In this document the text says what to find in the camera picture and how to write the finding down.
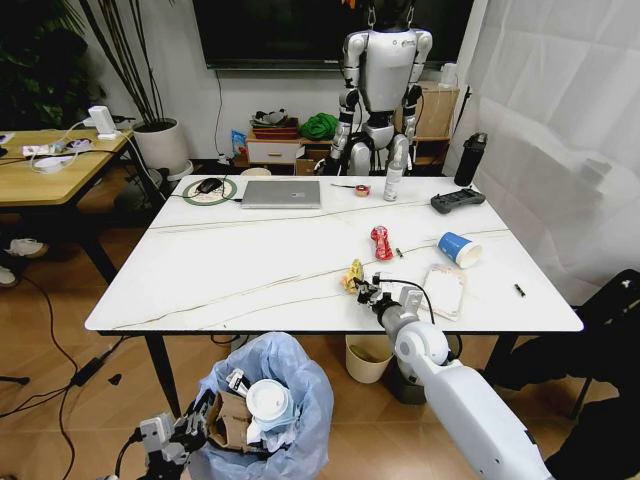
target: white bottle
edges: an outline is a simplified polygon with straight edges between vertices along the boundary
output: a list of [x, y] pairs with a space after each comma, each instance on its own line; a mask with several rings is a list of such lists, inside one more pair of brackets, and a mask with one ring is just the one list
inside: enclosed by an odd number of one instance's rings
[[389, 165], [387, 166], [387, 181], [384, 184], [384, 193], [382, 194], [382, 198], [387, 202], [395, 202], [398, 198], [400, 180], [404, 173], [401, 157], [402, 149], [398, 148], [393, 156], [393, 160], [389, 162]]

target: laptop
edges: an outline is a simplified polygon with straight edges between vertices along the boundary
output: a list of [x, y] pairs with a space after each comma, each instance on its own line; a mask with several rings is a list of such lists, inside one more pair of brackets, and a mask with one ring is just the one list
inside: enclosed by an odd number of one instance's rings
[[247, 182], [242, 208], [320, 208], [320, 182], [256, 181]]

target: plastic trash bag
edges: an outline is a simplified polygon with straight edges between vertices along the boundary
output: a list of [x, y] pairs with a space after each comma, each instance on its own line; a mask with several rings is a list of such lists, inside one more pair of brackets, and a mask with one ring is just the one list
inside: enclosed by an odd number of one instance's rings
[[288, 449], [280, 449], [266, 461], [255, 454], [216, 449], [209, 443], [191, 455], [193, 480], [253, 480], [314, 478], [327, 463], [327, 448], [333, 391], [320, 366], [309, 359], [298, 341], [286, 333], [271, 332], [252, 340], [217, 362], [200, 381], [198, 398], [210, 388], [230, 391], [225, 381], [234, 368], [241, 368], [251, 382], [272, 378], [291, 390], [302, 410], [298, 433]]

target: television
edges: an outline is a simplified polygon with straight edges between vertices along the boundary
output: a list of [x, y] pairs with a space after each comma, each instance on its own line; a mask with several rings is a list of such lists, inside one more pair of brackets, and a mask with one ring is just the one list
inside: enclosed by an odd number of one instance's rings
[[[347, 34], [366, 30], [364, 0], [193, 0], [208, 68], [337, 70]], [[418, 0], [412, 27], [433, 35], [427, 67], [455, 62], [473, 0]]]

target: white marble table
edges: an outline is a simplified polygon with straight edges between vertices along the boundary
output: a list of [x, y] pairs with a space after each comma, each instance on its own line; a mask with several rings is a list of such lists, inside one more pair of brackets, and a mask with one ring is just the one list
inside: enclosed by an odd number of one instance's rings
[[[174, 193], [202, 178], [185, 177]], [[243, 210], [237, 202], [194, 206], [171, 197], [94, 308], [87, 329], [143, 334], [150, 349], [155, 342], [156, 353], [161, 334], [381, 332], [375, 315], [344, 291], [341, 276], [359, 258], [367, 273], [384, 271], [421, 284], [432, 265], [450, 264], [436, 246], [444, 231], [484, 248], [480, 262], [465, 271], [459, 320], [436, 316], [444, 331], [582, 329], [488, 202], [449, 215], [429, 205], [433, 195], [459, 189], [450, 178], [404, 178], [393, 203], [382, 199], [385, 179], [380, 177], [228, 178], [238, 185], [236, 198], [248, 180], [318, 180], [322, 209]], [[370, 184], [372, 194], [356, 197], [352, 189], [331, 183]], [[400, 248], [404, 258], [375, 259], [370, 232], [376, 225], [387, 227], [392, 247]]]

